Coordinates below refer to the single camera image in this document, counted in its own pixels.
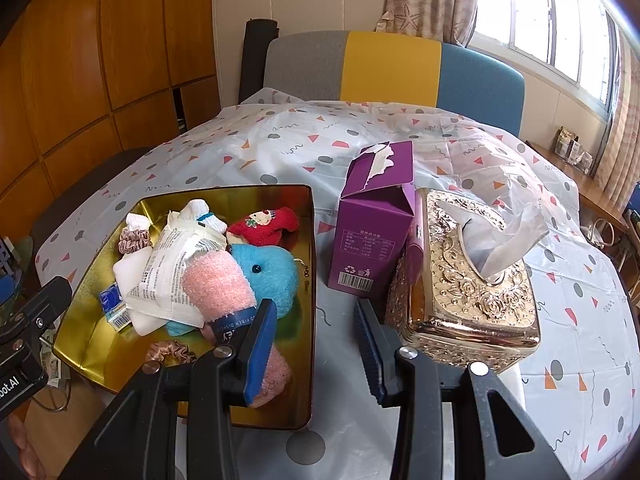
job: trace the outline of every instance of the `purple box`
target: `purple box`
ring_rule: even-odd
[[[328,286],[362,298],[378,298],[396,268],[414,218],[412,142],[386,143],[393,165],[367,182],[373,153],[351,161],[340,195]]]

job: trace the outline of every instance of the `pink fuzzy sock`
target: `pink fuzzy sock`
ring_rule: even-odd
[[[256,304],[255,294],[242,269],[225,251],[211,251],[194,261],[184,272],[182,288],[207,321]],[[213,336],[210,329],[204,330],[203,334],[209,340]],[[260,393],[251,407],[258,408],[282,393],[290,378],[289,365],[272,346]]]

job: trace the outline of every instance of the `silver bolt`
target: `silver bolt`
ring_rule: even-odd
[[[213,349],[213,355],[215,355],[218,359],[227,359],[228,357],[231,357],[233,354],[234,354],[234,350],[231,348],[231,346],[222,345],[222,346],[216,346]]]
[[[489,373],[489,367],[481,361],[471,363],[469,365],[469,370],[471,370],[474,375],[479,376],[487,375]]]
[[[160,363],[158,361],[147,361],[142,365],[142,371],[147,375],[153,375],[160,371]]]
[[[412,346],[401,346],[398,353],[405,359],[415,359],[418,357],[418,351]]]

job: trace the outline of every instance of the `patterned tablecloth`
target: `patterned tablecloth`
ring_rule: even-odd
[[[140,158],[80,206],[36,257],[43,283],[60,275],[75,288],[145,196],[260,183],[312,187],[319,258],[314,415],[296,434],[234,430],[242,478],[388,478],[398,412],[382,410],[369,394],[351,336],[354,297],[324,285],[348,165],[381,140],[414,142],[417,187],[480,200],[507,221],[523,204],[538,205],[550,233],[525,257],[542,331],[540,347],[520,365],[527,412],[574,479],[624,449],[640,422],[638,340],[614,267],[580,234],[570,179],[507,132],[436,108],[305,103],[271,89],[250,101]]]

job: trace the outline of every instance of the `curtain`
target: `curtain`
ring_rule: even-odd
[[[376,30],[466,46],[477,9],[478,0],[386,0]]]
[[[618,31],[620,73],[609,140],[595,175],[596,183],[624,209],[640,180],[640,62]]]

